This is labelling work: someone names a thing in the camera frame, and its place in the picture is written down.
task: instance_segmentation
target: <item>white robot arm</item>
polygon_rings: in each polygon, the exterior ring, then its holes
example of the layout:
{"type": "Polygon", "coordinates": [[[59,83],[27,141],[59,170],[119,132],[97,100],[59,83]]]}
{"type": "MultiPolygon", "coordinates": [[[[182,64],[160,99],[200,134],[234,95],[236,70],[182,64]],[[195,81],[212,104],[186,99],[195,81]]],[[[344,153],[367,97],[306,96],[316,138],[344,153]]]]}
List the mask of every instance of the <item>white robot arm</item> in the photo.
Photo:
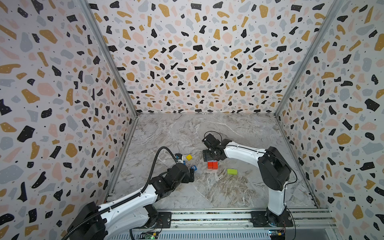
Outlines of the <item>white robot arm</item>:
{"type": "Polygon", "coordinates": [[[229,139],[223,139],[220,142],[212,134],[204,137],[202,142],[208,148],[203,150],[204,161],[219,161],[228,157],[250,163],[260,169],[269,193],[267,221],[272,226],[280,226],[288,215],[284,196],[285,186],[292,171],[280,152],[274,147],[258,149],[238,144],[229,139]]]}
{"type": "MultiPolygon", "coordinates": [[[[268,149],[248,147],[228,139],[219,142],[212,134],[204,137],[202,142],[208,148],[203,150],[204,161],[234,158],[260,169],[263,181],[269,188],[268,208],[262,222],[271,226],[284,226],[284,218],[288,215],[284,204],[285,186],[292,169],[279,151],[274,147],[268,149]]],[[[94,202],[87,204],[72,222],[63,240],[69,236],[71,240],[102,240],[104,237],[110,238],[136,227],[151,228],[156,224],[158,217],[158,212],[152,204],[169,196],[180,183],[193,181],[193,169],[188,171],[184,164],[177,162],[168,148],[161,147],[156,153],[150,176],[143,188],[100,206],[96,206],[94,202]],[[161,149],[166,149],[176,164],[167,172],[152,178],[161,149]]]]}

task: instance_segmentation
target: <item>enclosure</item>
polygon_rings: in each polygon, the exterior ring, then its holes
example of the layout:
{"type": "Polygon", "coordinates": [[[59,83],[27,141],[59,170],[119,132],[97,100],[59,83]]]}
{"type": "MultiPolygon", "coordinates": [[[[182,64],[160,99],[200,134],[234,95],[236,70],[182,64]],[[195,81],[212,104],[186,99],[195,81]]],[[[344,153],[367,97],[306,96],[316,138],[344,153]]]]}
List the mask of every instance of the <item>enclosure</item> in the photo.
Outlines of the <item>enclosure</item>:
{"type": "MultiPolygon", "coordinates": [[[[267,208],[257,167],[208,169],[215,131],[279,150],[289,209],[382,239],[383,5],[1,0],[0,238],[61,239],[89,202],[141,188],[161,146],[197,170],[156,209],[267,208]]],[[[172,165],[162,152],[154,175],[172,165]]]]}

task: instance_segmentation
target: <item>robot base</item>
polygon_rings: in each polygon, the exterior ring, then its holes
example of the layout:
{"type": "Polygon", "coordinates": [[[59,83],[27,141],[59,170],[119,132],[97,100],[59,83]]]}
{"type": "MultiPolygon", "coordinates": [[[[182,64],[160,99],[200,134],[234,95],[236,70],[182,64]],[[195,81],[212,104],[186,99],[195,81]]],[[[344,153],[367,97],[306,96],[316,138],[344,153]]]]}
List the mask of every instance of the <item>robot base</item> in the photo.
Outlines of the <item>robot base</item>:
{"type": "Polygon", "coordinates": [[[253,227],[293,227],[292,218],[286,208],[280,216],[277,216],[269,209],[266,211],[252,211],[251,223],[253,227]]]}
{"type": "Polygon", "coordinates": [[[158,222],[158,225],[156,228],[170,228],[171,220],[172,220],[171,212],[159,212],[159,215],[157,216],[157,220],[156,220],[158,222]]]}

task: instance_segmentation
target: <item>yellow-green block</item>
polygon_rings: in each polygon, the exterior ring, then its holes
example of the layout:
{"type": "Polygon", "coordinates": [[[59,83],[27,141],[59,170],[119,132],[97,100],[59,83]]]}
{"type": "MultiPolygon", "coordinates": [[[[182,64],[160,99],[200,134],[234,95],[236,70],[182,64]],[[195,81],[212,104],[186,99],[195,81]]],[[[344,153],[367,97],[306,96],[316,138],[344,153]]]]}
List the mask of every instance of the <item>yellow-green block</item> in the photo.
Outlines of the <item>yellow-green block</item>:
{"type": "Polygon", "coordinates": [[[228,168],[227,173],[231,175],[237,175],[237,169],[228,168]]]}

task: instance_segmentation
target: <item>black mounting plate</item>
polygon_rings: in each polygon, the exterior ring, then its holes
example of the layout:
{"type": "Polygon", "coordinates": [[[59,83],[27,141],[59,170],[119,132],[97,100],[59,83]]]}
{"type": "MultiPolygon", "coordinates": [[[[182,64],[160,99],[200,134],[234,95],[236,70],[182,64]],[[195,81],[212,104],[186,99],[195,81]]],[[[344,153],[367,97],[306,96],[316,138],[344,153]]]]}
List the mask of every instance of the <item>black mounting plate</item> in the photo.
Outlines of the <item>black mounting plate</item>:
{"type": "MultiPolygon", "coordinates": [[[[286,227],[293,227],[293,222],[292,219],[289,219],[290,214],[288,211],[283,212],[282,218],[282,223],[278,224],[276,227],[284,227],[284,222],[286,227]]],[[[253,224],[253,227],[270,227],[266,217],[266,211],[252,211],[251,223],[253,224]]]]}
{"type": "Polygon", "coordinates": [[[163,224],[163,228],[170,228],[170,222],[172,220],[172,212],[159,212],[159,216],[157,217],[157,220],[158,220],[157,228],[161,228],[161,224],[163,224]]]}

